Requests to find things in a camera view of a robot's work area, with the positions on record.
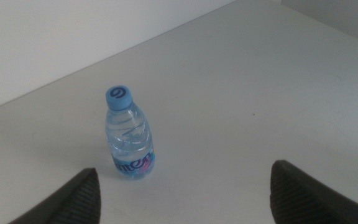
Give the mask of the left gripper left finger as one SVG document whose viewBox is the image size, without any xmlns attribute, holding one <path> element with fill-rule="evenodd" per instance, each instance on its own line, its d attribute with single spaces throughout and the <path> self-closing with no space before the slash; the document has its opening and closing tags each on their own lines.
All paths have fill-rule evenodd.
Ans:
<svg viewBox="0 0 358 224">
<path fill-rule="evenodd" d="M 101 191 L 95 168 L 86 168 L 38 205 L 13 220 L 16 224 L 98 224 Z"/>
</svg>

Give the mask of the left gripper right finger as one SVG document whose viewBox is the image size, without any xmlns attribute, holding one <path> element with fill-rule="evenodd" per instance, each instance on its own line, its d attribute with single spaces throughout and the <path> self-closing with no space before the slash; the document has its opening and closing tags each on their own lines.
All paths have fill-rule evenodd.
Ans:
<svg viewBox="0 0 358 224">
<path fill-rule="evenodd" d="M 275 223 L 358 224 L 358 203 L 286 160 L 270 175 L 270 209 Z"/>
</svg>

